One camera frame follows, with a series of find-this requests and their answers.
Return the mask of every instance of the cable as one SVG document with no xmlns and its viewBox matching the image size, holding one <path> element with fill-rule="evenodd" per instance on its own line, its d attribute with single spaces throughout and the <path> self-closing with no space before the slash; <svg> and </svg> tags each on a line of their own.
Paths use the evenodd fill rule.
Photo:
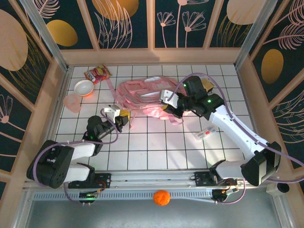
<svg viewBox="0 0 304 228">
<path fill-rule="evenodd" d="M 284 154 L 284 153 L 282 153 L 282 152 L 280 152 L 280 151 L 277 151 L 277 150 L 275 150 L 275 149 L 273 149 L 273 148 L 271 148 L 271 147 L 269 147 L 269 146 L 267 146 L 267 145 L 265 145 L 265 144 L 263 144 L 263 143 L 261 143 L 259 140 L 257 140 L 252 134 L 250 134 L 234 117 L 233 117 L 233 115 L 232 115 L 232 113 L 231 113 L 231 111 L 230 111 L 230 109 L 229 109 L 229 107 L 228 107 L 228 104 L 227 104 L 227 100 L 226 100 L 226 98 L 225 98 L 225 95 L 224 95 L 224 93 L 223 93 L 223 91 L 221 90 L 221 88 L 219 87 L 219 85 L 217 84 L 217 82 L 212 78 L 212 77 L 210 77 L 209 75 L 206 75 L 206 74 L 204 74 L 204 73 L 193 73 L 193 74 L 189 74 L 188 76 L 186 76 L 186 77 L 184 77 L 179 83 L 178 83 L 178 85 L 176 86 L 176 88 L 175 88 L 175 90 L 173 91 L 173 93 L 172 93 L 172 95 L 169 97 L 169 99 L 168 99 L 168 101 L 170 101 L 171 99 L 172 99 L 172 97 L 174 96 L 174 94 L 177 92 L 177 90 L 179 89 L 179 87 L 180 87 L 180 85 L 186 80 L 186 79 L 188 79 L 189 77 L 191 77 L 191 76 L 198 76 L 198 75 L 200 75 L 200 76 L 206 76 L 206 77 L 208 77 L 213 83 L 214 83 L 214 85 L 219 89 L 219 92 L 220 92 L 220 94 L 222 95 L 222 97 L 223 97 L 223 100 L 224 100 L 224 104 L 225 104 L 225 107 L 226 107 L 226 109 L 227 109 L 227 112 L 228 112 L 228 115 L 229 115 L 229 117 L 233 120 L 233 122 L 249 137 L 249 138 L 251 138 L 255 143 L 257 143 L 258 145 L 260 145 L 260 146 L 262 146 L 262 147 L 264 147 L 264 148 L 266 148 L 266 149 L 268 149 L 268 150 L 270 150 L 270 151 L 272 151 L 272 152 L 274 152 L 274 153 L 277 153 L 277 154 L 279 154 L 279 155 L 281 155 L 281 156 L 283 156 L 283 157 L 286 157 L 286 158 L 288 158 L 288 159 L 290 159 L 290 160 L 292 160 L 292 161 L 294 161 L 295 163 L 298 163 L 299 165 L 301 165 L 301 166 L 304 166 L 304 163 L 302 163 L 301 161 L 299 161 L 299 160 L 297 160 L 296 158 L 293 158 L 293 157 L 291 157 L 291 156 L 289 156 L 289 155 L 287 155 L 287 154 Z M 303 177 L 300 177 L 300 178 L 297 178 L 297 179 L 294 179 L 294 180 L 275 180 L 275 179 L 272 179 L 272 178 L 268 178 L 267 180 L 269 180 L 269 181 L 272 181 L 272 182 L 276 182 L 276 183 L 286 183 L 286 184 L 288 184 L 288 183 L 297 183 L 297 182 L 300 182 L 300 181 L 303 181 L 304 180 L 304 176 Z"/>
<path fill-rule="evenodd" d="M 219 203 L 219 204 L 233 204 L 233 203 L 239 202 L 239 201 L 245 196 L 245 192 L 246 192 L 246 183 L 245 183 L 245 179 L 243 179 L 243 183 L 244 183 L 244 189 L 243 189 L 242 195 L 241 195 L 238 199 L 236 199 L 236 200 L 234 200 L 234 201 L 231 201 L 231 202 L 219 202 L 219 201 L 218 201 L 218 203 Z"/>
<path fill-rule="evenodd" d="M 39 180 L 38 180 L 38 178 L 37 178 L 37 164 L 38 164 L 38 161 L 39 161 L 39 159 L 42 157 L 42 155 L 45 153 L 45 152 L 47 152 L 48 150 L 50 150 L 50 149 L 52 149 L 52 148 L 54 148 L 54 147 L 56 147 L 56 146 L 59 146 L 59 145 L 72 145 L 72 144 L 79 144 L 79 143 L 95 143 L 95 144 L 111 144 L 111 143 L 114 143 L 114 142 L 116 142 L 117 140 L 118 140 L 118 134 L 119 134 L 119 132 L 118 132 L 118 129 L 117 129 L 117 127 L 116 127 L 116 125 L 106 116 L 106 115 L 104 115 L 103 113 L 102 113 L 102 111 L 103 111 L 103 109 L 101 109 L 100 110 L 100 114 L 107 120 L 107 121 L 109 121 L 110 122 L 110 124 L 114 127 L 114 129 L 115 129 L 115 131 L 116 131 L 116 138 L 115 138 L 115 140 L 114 141 L 112 141 L 112 142 L 95 142 L 95 141 L 86 141 L 86 140 L 80 140 L 80 141 L 74 141 L 74 142 L 69 142 L 69 141 L 67 141 L 67 142 L 58 142 L 58 143 L 55 143 L 55 144 L 53 144 L 53 145 L 50 145 L 50 146 L 48 146 L 48 147 L 46 147 L 45 149 L 43 149 L 42 150 L 42 152 L 37 156 L 37 158 L 35 159 L 35 162 L 34 162 L 34 165 L 33 165 L 33 177 L 34 177 L 34 180 L 35 180 L 35 182 L 39 185 L 39 186 L 45 186 L 45 185 L 43 185 L 43 184 L 41 184 L 40 182 L 39 182 Z"/>
<path fill-rule="evenodd" d="M 220 202 L 220 201 L 217 201 L 217 200 L 199 199 L 199 198 L 191 198 L 191 197 L 182 197 L 180 199 L 202 201 L 202 202 L 215 203 L 215 204 L 234 204 L 234 203 L 239 202 L 244 197 L 244 195 L 245 195 L 245 192 L 246 192 L 246 183 L 245 183 L 244 179 L 243 179 L 243 183 L 244 183 L 244 190 L 242 192 L 242 195 L 238 199 L 236 199 L 234 201 L 231 201 L 231 202 Z"/>
</svg>

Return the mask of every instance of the snack bag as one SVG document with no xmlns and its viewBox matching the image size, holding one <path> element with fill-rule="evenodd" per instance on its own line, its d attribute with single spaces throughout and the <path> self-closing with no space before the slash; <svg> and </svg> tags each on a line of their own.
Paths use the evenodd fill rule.
<svg viewBox="0 0 304 228">
<path fill-rule="evenodd" d="M 93 84 L 97 84 L 105 79 L 107 79 L 112 74 L 109 72 L 108 68 L 104 65 L 95 67 L 92 70 L 85 72 L 85 77 L 91 80 Z"/>
</svg>

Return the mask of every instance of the white tile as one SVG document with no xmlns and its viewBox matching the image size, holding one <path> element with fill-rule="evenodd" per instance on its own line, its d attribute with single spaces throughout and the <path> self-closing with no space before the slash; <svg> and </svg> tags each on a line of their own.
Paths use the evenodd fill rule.
<svg viewBox="0 0 304 228">
<path fill-rule="evenodd" d="M 240 121 L 242 121 L 249 129 L 251 129 L 253 131 L 253 126 L 252 126 L 249 115 L 238 116 L 238 119 Z"/>
<path fill-rule="evenodd" d="M 68 87 L 69 90 L 74 90 L 75 85 L 77 82 L 80 82 L 82 80 L 85 80 L 85 78 L 71 78 L 70 86 Z"/>
<path fill-rule="evenodd" d="M 135 118 L 130 133 L 147 133 L 147 118 Z"/>
<path fill-rule="evenodd" d="M 228 97 L 227 89 L 226 89 L 226 88 L 221 88 L 221 90 L 222 90 L 223 93 L 224 93 L 225 99 L 228 101 L 228 100 L 229 100 L 229 97 Z M 217 95 L 219 95 L 221 98 L 223 98 L 222 94 L 219 92 L 219 89 L 217 89 L 217 88 L 213 88 L 211 93 L 212 93 L 212 94 L 217 94 Z"/>
<path fill-rule="evenodd" d="M 117 77 L 132 77 L 132 66 L 119 66 Z"/>
<path fill-rule="evenodd" d="M 56 136 L 56 142 L 62 143 L 66 141 L 72 142 L 74 140 L 74 134 L 58 134 Z"/>
<path fill-rule="evenodd" d="M 166 134 L 151 133 L 148 134 L 148 150 L 165 150 L 166 149 Z"/>
<path fill-rule="evenodd" d="M 147 77 L 147 66 L 133 66 L 133 77 Z"/>
<path fill-rule="evenodd" d="M 148 66 L 148 77 L 154 75 L 162 75 L 161 66 Z"/>
<path fill-rule="evenodd" d="M 192 133 L 185 133 L 186 149 L 204 149 L 204 143 L 202 140 L 197 141 Z"/>
<path fill-rule="evenodd" d="M 184 132 L 200 132 L 200 118 L 198 116 L 184 117 Z"/>
<path fill-rule="evenodd" d="M 176 65 L 163 65 L 162 75 L 164 76 L 177 76 Z"/>
<path fill-rule="evenodd" d="M 110 152 L 108 170 L 126 170 L 128 163 L 128 152 Z"/>
<path fill-rule="evenodd" d="M 101 85 L 101 83 L 100 82 L 98 82 L 97 84 L 94 84 L 94 90 L 99 90 L 100 89 L 100 85 Z"/>
<path fill-rule="evenodd" d="M 96 114 L 97 104 L 81 104 L 79 117 L 91 117 Z"/>
<path fill-rule="evenodd" d="M 192 65 L 193 73 L 203 73 L 207 75 L 206 65 Z"/>
<path fill-rule="evenodd" d="M 129 134 L 119 134 L 118 140 L 110 144 L 110 151 L 128 151 Z"/>
<path fill-rule="evenodd" d="M 77 119 L 61 119 L 58 134 L 75 134 Z"/>
<path fill-rule="evenodd" d="M 207 168 L 205 151 L 193 150 L 186 151 L 188 169 L 205 169 Z"/>
<path fill-rule="evenodd" d="M 233 64 L 221 65 L 223 75 L 237 75 L 236 69 Z"/>
<path fill-rule="evenodd" d="M 147 150 L 147 134 L 130 134 L 130 151 L 145 151 Z"/>
<path fill-rule="evenodd" d="M 118 77 L 117 80 L 116 80 L 116 88 L 118 88 L 118 86 L 123 83 L 123 82 L 126 82 L 126 81 L 131 81 L 132 78 L 131 77 Z"/>
<path fill-rule="evenodd" d="M 219 135 L 219 132 L 210 134 L 207 138 L 204 139 L 205 149 L 222 149 L 222 141 Z"/>
<path fill-rule="evenodd" d="M 149 117 L 148 118 L 148 133 L 153 132 L 165 132 L 165 121 L 158 118 Z"/>
<path fill-rule="evenodd" d="M 166 132 L 183 132 L 182 124 L 173 125 L 169 120 L 166 120 L 165 123 L 166 123 Z"/>
<path fill-rule="evenodd" d="M 100 111 L 101 111 L 103 108 L 109 107 L 109 105 L 112 105 L 112 104 L 109 104 L 109 103 L 99 103 L 99 104 L 97 105 L 97 109 L 96 109 L 96 114 L 95 114 L 95 115 L 98 115 L 98 116 L 101 117 Z"/>
<path fill-rule="evenodd" d="M 149 151 L 148 152 L 148 169 L 149 170 L 167 169 L 166 151 Z"/>
<path fill-rule="evenodd" d="M 200 118 L 200 125 L 201 125 L 201 129 L 205 130 L 207 129 L 209 126 L 212 126 L 212 122 L 208 121 L 205 117 Z"/>
<path fill-rule="evenodd" d="M 224 76 L 224 80 L 227 88 L 240 88 L 238 76 Z"/>
<path fill-rule="evenodd" d="M 168 169 L 186 169 L 185 151 L 168 151 Z"/>
<path fill-rule="evenodd" d="M 128 162 L 129 170 L 146 170 L 147 151 L 130 151 Z"/>
<path fill-rule="evenodd" d="M 76 134 L 84 134 L 86 132 L 87 120 L 89 118 L 80 118 L 77 122 Z"/>
<path fill-rule="evenodd" d="M 110 74 L 112 75 L 111 77 L 116 77 L 117 76 L 117 68 L 118 66 L 107 66 Z"/>
<path fill-rule="evenodd" d="M 73 113 L 67 107 L 63 107 L 61 118 L 78 118 L 79 113 Z"/>
<path fill-rule="evenodd" d="M 229 138 L 229 136 L 226 133 L 221 132 L 220 135 L 222 137 L 222 142 L 223 142 L 223 148 L 224 149 L 238 148 L 238 146 Z"/>
<path fill-rule="evenodd" d="M 230 101 L 244 101 L 243 91 L 241 88 L 228 88 L 228 95 Z"/>
<path fill-rule="evenodd" d="M 75 134 L 74 141 L 80 141 L 80 140 L 82 140 L 83 136 L 84 136 L 84 134 Z"/>
<path fill-rule="evenodd" d="M 75 66 L 74 69 L 73 69 L 73 73 L 72 73 L 72 78 L 74 77 L 81 77 L 81 78 L 85 78 L 85 74 L 84 72 L 87 72 L 88 71 L 88 67 L 86 66 Z"/>
<path fill-rule="evenodd" d="M 98 96 L 99 96 L 99 90 L 93 90 L 93 93 L 90 96 L 83 97 L 82 103 L 97 103 L 98 102 Z"/>
<path fill-rule="evenodd" d="M 226 87 L 223 76 L 213 76 L 212 78 L 215 80 L 215 82 L 219 85 L 220 88 L 225 88 Z"/>
<path fill-rule="evenodd" d="M 94 157 L 90 157 L 89 165 L 96 171 L 105 171 L 108 168 L 109 152 L 100 152 Z"/>
<path fill-rule="evenodd" d="M 77 163 L 89 164 L 89 157 L 82 157 L 71 161 L 70 165 L 79 165 Z"/>
<path fill-rule="evenodd" d="M 210 168 L 218 161 L 225 159 L 223 150 L 205 150 L 205 153 L 207 159 L 207 168 Z"/>
<path fill-rule="evenodd" d="M 111 77 L 110 77 L 110 80 L 111 80 L 112 85 L 113 85 L 114 88 L 115 88 L 115 86 L 116 86 L 116 79 L 117 79 L 117 78 L 114 77 L 114 76 L 111 76 Z M 101 89 L 101 90 L 110 89 L 109 86 L 108 86 L 108 83 L 107 83 L 105 80 L 103 80 L 103 81 L 100 82 L 100 89 Z"/>
<path fill-rule="evenodd" d="M 220 68 L 220 65 L 206 65 L 207 68 L 207 72 L 209 76 L 219 76 L 219 75 L 223 75 L 222 74 L 222 70 Z"/>
<path fill-rule="evenodd" d="M 245 101 L 230 101 L 232 111 L 235 115 L 248 115 Z"/>
<path fill-rule="evenodd" d="M 192 74 L 191 65 L 177 65 L 178 76 L 187 76 Z"/>
<path fill-rule="evenodd" d="M 114 98 L 110 90 L 100 90 L 98 103 L 113 103 Z"/>
<path fill-rule="evenodd" d="M 166 133 L 167 150 L 184 150 L 185 139 L 183 133 Z"/>
<path fill-rule="evenodd" d="M 96 68 L 97 66 L 89 66 L 89 69 L 88 70 L 92 70 L 94 68 Z"/>
<path fill-rule="evenodd" d="M 227 161 L 244 160 L 243 153 L 240 149 L 225 149 L 224 154 Z"/>
</svg>

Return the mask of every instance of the dark teal wallpaper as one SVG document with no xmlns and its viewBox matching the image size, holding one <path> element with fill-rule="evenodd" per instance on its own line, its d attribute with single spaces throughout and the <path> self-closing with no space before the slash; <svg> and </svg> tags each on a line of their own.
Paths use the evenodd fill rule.
<svg viewBox="0 0 304 228">
<path fill-rule="evenodd" d="M 0 17 L 0 73 L 34 104 L 49 61 L 7 0 L 0 5 Z"/>
<path fill-rule="evenodd" d="M 272 110 L 288 154 L 304 162 L 304 81 Z M 300 165 L 293 162 L 293 167 Z"/>
<path fill-rule="evenodd" d="M 224 0 L 210 47 L 241 47 L 263 3 L 263 0 Z"/>
<path fill-rule="evenodd" d="M 146 0 L 86 0 L 99 47 L 147 48 Z"/>
<path fill-rule="evenodd" d="M 76 0 L 34 0 L 34 4 L 60 49 L 93 48 Z"/>
<path fill-rule="evenodd" d="M 203 47 L 214 0 L 156 0 L 155 47 Z"/>
<path fill-rule="evenodd" d="M 249 54 L 251 55 L 252 52 L 255 50 L 258 42 L 260 41 L 260 38 L 262 37 L 262 35 L 265 33 L 265 30 L 267 29 L 269 23 L 271 22 L 272 18 L 274 17 L 274 15 L 276 14 L 277 9 L 279 8 L 279 6 L 281 5 L 283 0 L 278 0 L 276 5 L 275 5 L 275 9 L 274 11 L 271 13 L 271 15 L 269 16 L 268 20 L 266 21 L 261 33 L 259 34 L 259 36 L 256 38 L 256 41 L 254 42 L 252 48 L 249 51 Z"/>
<path fill-rule="evenodd" d="M 0 169 L 10 172 L 31 111 L 0 86 Z"/>
<path fill-rule="evenodd" d="M 4 193 L 5 185 L 6 185 L 5 182 L 0 181 L 0 200 L 1 200 L 1 197 Z"/>
<path fill-rule="evenodd" d="M 304 2 L 291 0 L 253 60 L 268 101 L 303 69 Z"/>
</svg>

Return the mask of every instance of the gray floor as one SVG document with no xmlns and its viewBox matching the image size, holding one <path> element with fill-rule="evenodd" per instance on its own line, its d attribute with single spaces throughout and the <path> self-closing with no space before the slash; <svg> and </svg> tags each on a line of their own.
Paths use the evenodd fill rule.
<svg viewBox="0 0 304 228">
<path fill-rule="evenodd" d="M 233 205 L 176 199 L 165 207 L 150 200 L 100 201 L 82 207 L 68 201 L 36 201 L 27 223 L 27 228 L 256 227 L 281 227 L 272 198 L 265 189 L 248 190 Z"/>
</svg>

